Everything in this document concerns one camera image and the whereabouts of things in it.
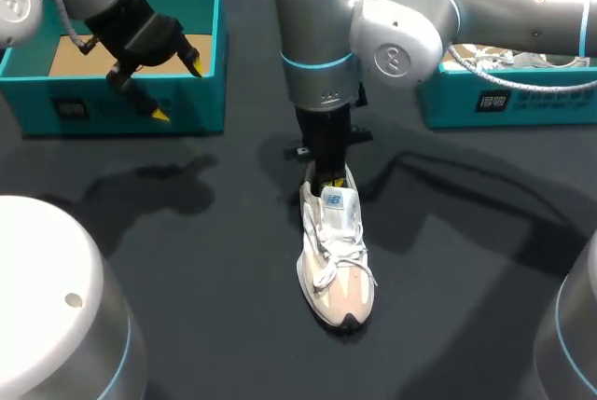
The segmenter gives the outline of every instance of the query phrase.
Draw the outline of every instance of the shoe lace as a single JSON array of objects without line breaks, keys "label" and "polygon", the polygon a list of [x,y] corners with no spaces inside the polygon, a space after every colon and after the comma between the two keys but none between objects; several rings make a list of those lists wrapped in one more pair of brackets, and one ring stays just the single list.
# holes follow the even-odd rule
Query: shoe lace
[{"label": "shoe lace", "polygon": [[377,286],[371,269],[363,263],[363,257],[367,254],[367,246],[363,243],[363,224],[357,222],[354,232],[342,231],[328,225],[318,225],[312,212],[309,212],[311,226],[315,232],[312,237],[313,249],[322,250],[327,264],[313,279],[315,290],[326,289],[336,279],[339,268],[357,266],[361,268]]},{"label": "shoe lace", "polygon": [[511,50],[504,50],[500,53],[489,53],[490,48],[475,48],[475,56],[470,61],[480,71],[491,71],[500,69],[505,65],[514,64],[514,55]]}]

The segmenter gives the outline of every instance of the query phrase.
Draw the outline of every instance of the black label on box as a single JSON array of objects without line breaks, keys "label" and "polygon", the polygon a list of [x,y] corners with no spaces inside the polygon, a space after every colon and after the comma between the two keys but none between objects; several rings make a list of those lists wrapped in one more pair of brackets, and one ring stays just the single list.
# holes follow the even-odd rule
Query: black label on box
[{"label": "black label on box", "polygon": [[476,113],[501,113],[506,111],[510,90],[485,90],[479,96]]},{"label": "black label on box", "polygon": [[54,97],[52,99],[58,117],[62,120],[87,120],[90,113],[81,97]]}]

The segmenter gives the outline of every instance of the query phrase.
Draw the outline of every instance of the gray robot arm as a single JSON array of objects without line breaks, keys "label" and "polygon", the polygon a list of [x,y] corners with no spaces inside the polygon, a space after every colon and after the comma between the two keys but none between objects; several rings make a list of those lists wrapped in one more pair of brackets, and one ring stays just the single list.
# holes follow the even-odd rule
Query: gray robot arm
[{"label": "gray robot arm", "polygon": [[591,0],[359,0],[352,48],[386,84],[414,86],[455,43],[597,55]]},{"label": "gray robot arm", "polygon": [[473,43],[597,55],[591,0],[275,0],[290,100],[329,111],[357,98],[361,72],[414,87],[448,47]]},{"label": "gray robot arm", "polygon": [[35,34],[42,0],[0,0],[0,47],[16,47]]}]

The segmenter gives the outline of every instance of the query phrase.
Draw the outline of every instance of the cardboard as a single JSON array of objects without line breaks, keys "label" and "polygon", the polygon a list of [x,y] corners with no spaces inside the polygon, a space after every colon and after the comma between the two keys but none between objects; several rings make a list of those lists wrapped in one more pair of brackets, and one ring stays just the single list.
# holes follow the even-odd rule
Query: cardboard
[{"label": "cardboard", "polygon": [[[188,42],[199,51],[201,69],[204,74],[207,74],[212,61],[212,36],[187,34],[186,37]],[[83,41],[88,41],[90,35],[82,35],[81,38]],[[115,62],[116,59],[100,43],[89,55],[83,55],[68,36],[61,36],[49,76],[105,76]],[[177,56],[174,56],[160,66],[142,67],[136,74],[188,74],[188,69]]]}]

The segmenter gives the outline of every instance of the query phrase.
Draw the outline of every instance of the new balance logo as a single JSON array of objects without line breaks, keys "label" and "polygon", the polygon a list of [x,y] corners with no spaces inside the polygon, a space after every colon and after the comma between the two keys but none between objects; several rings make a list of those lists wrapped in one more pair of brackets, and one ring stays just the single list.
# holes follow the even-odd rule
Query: new balance logo
[{"label": "new balance logo", "polygon": [[325,205],[328,209],[344,209],[342,195],[326,195]]},{"label": "new balance logo", "polygon": [[340,195],[327,195],[327,204],[338,205],[342,201],[342,197]]}]

